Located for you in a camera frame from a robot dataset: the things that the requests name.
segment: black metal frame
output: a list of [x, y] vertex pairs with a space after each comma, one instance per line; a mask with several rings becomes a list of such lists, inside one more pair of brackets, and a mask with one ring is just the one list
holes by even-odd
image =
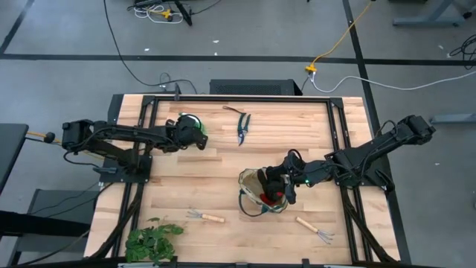
[[[120, 110], [120, 106], [122, 105], [122, 100], [123, 100], [123, 95], [115, 95], [113, 98], [113, 101], [111, 103], [111, 106], [109, 107], [109, 111], [114, 110], [118, 111]], [[160, 101], [175, 101], [175, 96], [174, 95], [144, 95], [143, 100], [142, 100], [142, 106], [141, 106], [141, 112], [140, 112], [140, 117], [138, 119], [138, 125], [143, 126], [145, 117], [146, 117], [146, 110], [147, 107], [152, 104], [152, 111], [151, 111], [151, 116], [150, 116], [150, 122], [149, 122], [149, 127], [153, 127], [155, 125], [155, 118], [157, 116], [157, 111], [158, 111], [158, 105]], [[344, 137], [344, 146], [345, 147], [350, 147], [350, 137], [349, 137], [349, 132], [347, 128], [347, 121], [345, 118], [345, 113], [344, 113], [344, 103], [342, 101], [342, 98], [308, 98], [308, 97], [241, 97], [241, 96], [236, 96], [236, 97], [230, 97], [227, 95], [220, 95], [220, 96], [210, 96], [210, 95], [185, 95], [180, 97], [180, 101], [236, 101], [236, 102], [286, 102], [286, 103], [319, 103], [319, 104], [325, 104], [327, 107], [327, 115], [329, 117], [329, 133], [332, 136], [332, 145], [334, 150], [339, 150], [339, 141], [338, 141], [338, 131], [335, 123], [335, 116], [334, 116], [334, 109], [338, 110], [338, 116], [339, 116], [339, 121], [341, 124], [341, 131], [342, 131], [342, 136]], [[116, 122], [118, 119], [118, 113], [109, 113], [109, 118], [108, 121], [114, 121]], [[128, 184], [126, 184], [126, 187], [124, 189], [124, 195], [123, 195], [123, 200], [121, 204], [121, 209], [120, 209], [120, 216], [119, 219], [122, 219], [125, 211], [127, 204], [129, 202], [129, 196], [130, 196], [130, 186], [128, 187]], [[138, 189], [136, 194], [142, 195], [144, 190], [144, 184], [141, 183], [138, 185]], [[344, 186], [340, 186], [340, 191], [341, 191], [341, 198], [343, 202], [343, 206], [345, 206], [346, 200], [349, 199], [348, 195], [348, 190]], [[353, 195], [354, 195], [354, 200], [355, 200], [355, 209], [358, 214], [358, 218], [361, 221], [361, 224], [363, 226], [366, 226], [365, 224], [365, 216], [364, 216], [364, 207], [362, 205], [361, 201], [361, 194], [359, 187], [356, 187], [353, 189]], [[389, 209], [392, 208], [390, 205], [391, 202], [396, 201], [396, 200], [388, 200], [389, 202]], [[131, 224], [131, 230], [137, 228], [137, 223], [138, 223], [138, 218], [139, 218], [140, 211], [137, 210], [133, 217], [132, 217], [132, 224]], [[356, 246], [356, 236], [354, 233], [354, 228], [353, 228], [353, 219], [350, 216], [349, 213], [346, 212], [346, 209], [344, 208], [344, 218], [346, 222], [346, 230], [347, 230], [347, 237], [348, 237], [348, 242], [349, 242], [349, 250], [350, 250], [350, 257], [353, 262], [353, 264], [358, 263], [359, 256], [358, 256], [358, 251], [357, 251], [357, 246]], [[364, 256], [365, 256], [365, 261], [366, 262], [372, 262], [373, 261], [373, 256], [372, 256], [372, 249], [370, 248], [370, 244], [367, 241], [367, 238], [364, 236], [364, 232], [361, 232], [362, 236], [361, 239], [363, 241], [364, 245]], [[119, 245], [121, 241], [122, 235], [120, 235], [116, 242], [115, 242], [115, 247], [113, 248], [112, 252], [112, 257], [117, 257], [118, 256], [118, 250], [119, 250]], [[223, 267], [224, 265], [230, 265], [234, 266], [236, 264], [215, 264], [215, 263], [187, 263], [188, 264], [193, 264], [196, 266], [203, 266], [206, 264], [208, 267]], [[267, 267], [268, 265], [271, 264], [260, 264], [263, 265], [263, 267]], [[296, 267], [296, 264], [278, 264], [275, 265], [273, 264], [274, 267]]]

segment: butcher block tabletop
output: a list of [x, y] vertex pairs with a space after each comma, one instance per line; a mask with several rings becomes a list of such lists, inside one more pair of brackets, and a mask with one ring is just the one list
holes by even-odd
[[[118, 124], [137, 125], [142, 97], [123, 96]], [[372, 138], [365, 107], [361, 98], [342, 100], [351, 145], [357, 147]], [[251, 114], [241, 146], [237, 141], [239, 114], [223, 106]], [[180, 112], [200, 118], [208, 135], [207, 147], [198, 150], [190, 146], [167, 154], [152, 151], [152, 171], [144, 188], [139, 229], [154, 224], [147, 221], [152, 217], [182, 226], [184, 233], [171, 240], [180, 262], [300, 264], [308, 258], [311, 264], [351, 264], [340, 188], [334, 182], [296, 188], [297, 202], [280, 214], [248, 217], [238, 205], [238, 177], [246, 168], [279, 165], [290, 149], [299, 150], [306, 162], [324, 159], [333, 151], [324, 103], [160, 101], [155, 125], [164, 125], [167, 119], [175, 121]], [[144, 126], [149, 125], [150, 111], [147, 114]], [[337, 112], [334, 115], [340, 135]], [[339, 136], [339, 140], [343, 144], [343, 138]], [[132, 147], [129, 142], [115, 144], [123, 149]], [[360, 189], [369, 230], [391, 257], [399, 259], [384, 191], [377, 187]], [[124, 184], [115, 183], [99, 196], [85, 256], [94, 253], [117, 224], [123, 190]], [[243, 205], [250, 214], [259, 212], [246, 197]], [[225, 223], [189, 218], [190, 208], [223, 217]], [[296, 217], [335, 234], [331, 244], [297, 223]], [[364, 260], [355, 224], [354, 229], [358, 254]], [[124, 255], [128, 233], [126, 226], [120, 255]]]

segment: white cable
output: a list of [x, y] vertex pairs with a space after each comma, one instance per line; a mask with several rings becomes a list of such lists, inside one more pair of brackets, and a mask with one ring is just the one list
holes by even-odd
[[170, 15], [171, 16], [180, 16], [181, 20], [178, 21], [178, 22], [164, 22], [164, 21], [156, 21], [152, 18], [152, 16], [150, 14], [154, 14], [152, 12], [150, 12], [151, 10], [154, 10], [154, 11], [157, 11], [157, 12], [164, 12], [165, 11], [165, 7], [164, 6], [161, 6], [159, 4], [157, 5], [153, 5], [152, 7], [149, 7], [149, 8], [136, 8], [134, 7], [134, 14], [136, 17], [138, 17], [139, 19], [145, 19], [145, 18], [149, 18], [151, 22], [154, 22], [154, 23], [164, 23], [164, 24], [178, 24], [180, 22], [183, 22], [184, 21], [184, 17], [180, 14], [180, 13], [171, 13]]
[[398, 89], [398, 90], [403, 90], [403, 91], [410, 91], [410, 90], [416, 90], [416, 89], [422, 89], [422, 88], [425, 88], [427, 86], [433, 86], [433, 85], [436, 85], [438, 83], [443, 83], [443, 82], [449, 82], [449, 81], [453, 81], [453, 80], [458, 80], [458, 79], [461, 79], [461, 78], [464, 78], [464, 77], [468, 77], [470, 75], [473, 75], [473, 74], [476, 74], [476, 71], [473, 71], [473, 72], [470, 72], [468, 74], [464, 74], [464, 75], [461, 75], [459, 77], [450, 77], [450, 78], [446, 78], [446, 79], [443, 79], [443, 80], [438, 80], [438, 81], [434, 81], [432, 83], [428, 83], [426, 85], [422, 85], [422, 86], [415, 86], [415, 87], [412, 87], [412, 88], [399, 88], [399, 87], [396, 87], [396, 86], [389, 86], [389, 85], [385, 85], [385, 84], [382, 84], [382, 83], [377, 83], [377, 82], [374, 82], [374, 81], [371, 81], [371, 80], [367, 80], [367, 79], [364, 79], [364, 78], [361, 78], [361, 77], [355, 77], [355, 76], [347, 76], [347, 77], [344, 77], [344, 79], [342, 79], [339, 83], [337, 83], [337, 85], [331, 89], [331, 90], [323, 90], [323, 89], [319, 89], [316, 85], [315, 85], [315, 71], [312, 73], [312, 76], [309, 75], [309, 79], [311, 80], [311, 83], [312, 85], [320, 92], [323, 92], [323, 93], [330, 93], [330, 92], [334, 92], [341, 84], [342, 82], [344, 82], [346, 79], [348, 78], [354, 78], [354, 79], [358, 79], [358, 80], [363, 80], [363, 81], [367, 81], [368, 83], [372, 83], [372, 84], [375, 84], [375, 85], [378, 85], [378, 86], [383, 86], [383, 87], [386, 87], [386, 88], [389, 88], [389, 89]]

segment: yellow cable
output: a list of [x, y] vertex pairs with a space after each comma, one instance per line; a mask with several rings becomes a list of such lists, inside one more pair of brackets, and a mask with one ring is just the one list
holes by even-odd
[[336, 44], [334, 45], [334, 47], [329, 50], [328, 52], [324, 53], [324, 54], [321, 54], [319, 56], [317, 56], [311, 64], [309, 64], [308, 66], [306, 66], [306, 70], [307, 71], [316, 71], [315, 67], [314, 67], [314, 63], [316, 61], [318, 61], [320, 58], [322, 57], [325, 57], [329, 54], [331, 54], [338, 46], [339, 44], [341, 44], [342, 40], [344, 40], [344, 37], [349, 33], [350, 29], [352, 29], [352, 27], [354, 27], [354, 25], [356, 24], [356, 22], [367, 12], [367, 10], [369, 9], [369, 7], [371, 6], [372, 2], [370, 1], [369, 4], [365, 7], [364, 11], [362, 11], [362, 13], [360, 13], [360, 15], [358, 15], [357, 19], [354, 20], [354, 22], [348, 27], [347, 31], [345, 31], [345, 33], [342, 35], [342, 37], [339, 39], [339, 41], [336, 42]]
[[[27, 134], [28, 134], [28, 135], [34, 135], [34, 136], [36, 136], [36, 137], [42, 137], [42, 138], [46, 137], [46, 135], [43, 134], [43, 133], [36, 133], [36, 132], [33, 132], [33, 131], [28, 131]], [[61, 144], [61, 141], [60, 141], [59, 139], [57, 139], [57, 138], [54, 139], [54, 142], [56, 142], [56, 143], [58, 143], [58, 144]], [[90, 156], [90, 157], [94, 157], [94, 158], [99, 159], [99, 160], [104, 160], [103, 157], [101, 157], [101, 156], [96, 156], [95, 154], [93, 154], [93, 153], [91, 153], [91, 152], [89, 152], [89, 151], [83, 151], [83, 153], [87, 154], [87, 155]]]

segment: pruning shears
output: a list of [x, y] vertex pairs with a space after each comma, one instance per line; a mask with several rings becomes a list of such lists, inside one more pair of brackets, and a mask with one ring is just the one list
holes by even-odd
[[[235, 108], [231, 108], [228, 106], [223, 106], [223, 109], [229, 109], [234, 112], [239, 113], [239, 120], [238, 120], [238, 146], [241, 146], [243, 142], [245, 142], [246, 133], [248, 133], [248, 124], [250, 123], [251, 115], [246, 116], [246, 112], [240, 112]], [[245, 126], [242, 125], [243, 118], [246, 116]]]

